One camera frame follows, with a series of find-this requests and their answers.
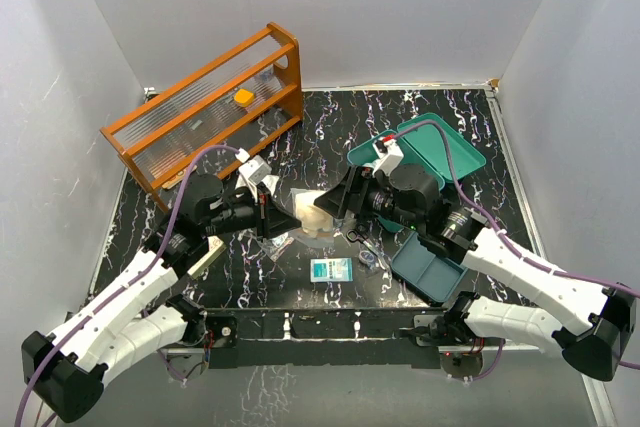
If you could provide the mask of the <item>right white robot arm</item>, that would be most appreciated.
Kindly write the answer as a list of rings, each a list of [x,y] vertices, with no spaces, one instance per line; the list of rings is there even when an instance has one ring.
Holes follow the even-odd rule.
[[[407,227],[430,253],[488,275],[532,303],[463,294],[442,320],[442,332],[453,341],[501,338],[532,345],[603,382],[622,366],[635,330],[638,292],[571,274],[513,243],[488,215],[440,190],[422,166],[400,165],[390,174],[350,167],[314,204],[335,219],[352,213]]]

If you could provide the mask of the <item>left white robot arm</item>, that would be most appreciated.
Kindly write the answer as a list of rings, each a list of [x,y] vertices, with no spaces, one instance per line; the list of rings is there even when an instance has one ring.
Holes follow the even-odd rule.
[[[196,192],[195,180],[182,182],[173,209],[124,270],[74,316],[22,342],[26,389],[14,423],[21,425],[32,395],[54,417],[73,423],[140,360],[169,344],[200,343],[207,330],[200,308],[181,296],[148,306],[210,260],[213,237],[252,229],[271,239],[299,227],[274,201],[278,182],[271,174],[241,173],[228,194],[214,191],[210,182],[203,193]]]

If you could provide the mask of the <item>teal medicine box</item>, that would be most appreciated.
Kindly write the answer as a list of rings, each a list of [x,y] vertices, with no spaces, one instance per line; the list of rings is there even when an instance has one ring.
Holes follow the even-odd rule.
[[[378,160],[378,154],[374,148],[376,140],[405,131],[414,124],[426,120],[437,123],[445,132],[459,181],[486,165],[486,158],[435,113],[422,114],[399,124],[396,129],[382,131],[374,135],[348,152],[348,162],[358,166],[375,163]],[[422,126],[404,135],[398,140],[398,145],[403,152],[402,164],[422,165],[428,174],[437,179],[440,189],[443,189],[446,184],[453,183],[443,141],[433,125]]]

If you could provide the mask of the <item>clear zip bag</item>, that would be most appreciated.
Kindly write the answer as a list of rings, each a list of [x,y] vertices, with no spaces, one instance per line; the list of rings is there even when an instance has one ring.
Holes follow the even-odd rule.
[[[272,239],[263,239],[259,245],[265,255],[272,262],[276,262],[293,242],[294,238],[289,233],[283,233]]]

